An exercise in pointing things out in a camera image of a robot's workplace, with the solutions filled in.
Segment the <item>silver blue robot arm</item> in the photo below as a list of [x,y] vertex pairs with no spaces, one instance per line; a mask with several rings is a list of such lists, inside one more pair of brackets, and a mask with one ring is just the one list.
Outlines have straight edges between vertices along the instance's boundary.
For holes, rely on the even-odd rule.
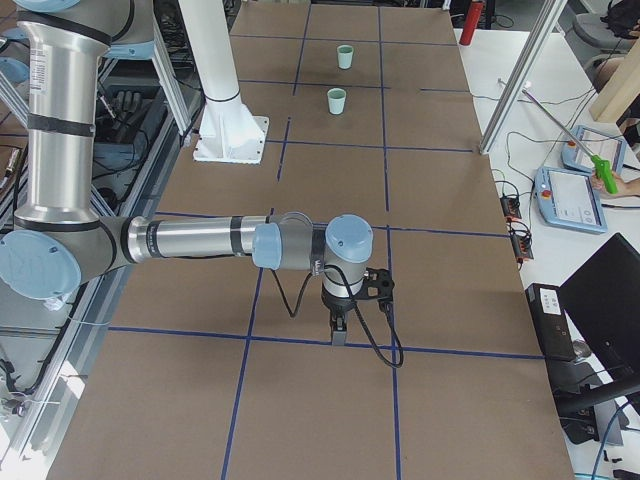
[[101,216],[90,205],[98,65],[108,54],[150,57],[149,1],[21,1],[30,41],[28,193],[1,242],[1,277],[37,300],[68,294],[125,265],[152,258],[250,257],[261,268],[322,279],[331,339],[372,279],[373,233],[344,214],[317,226],[298,212],[152,221]]

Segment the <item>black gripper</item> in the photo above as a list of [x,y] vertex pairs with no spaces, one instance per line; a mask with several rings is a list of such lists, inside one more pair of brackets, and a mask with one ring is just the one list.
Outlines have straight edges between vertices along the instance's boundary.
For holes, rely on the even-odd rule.
[[344,346],[347,340],[347,315],[355,308],[355,301],[349,297],[343,298],[331,294],[323,289],[321,300],[330,312],[331,321],[331,344],[333,346]]

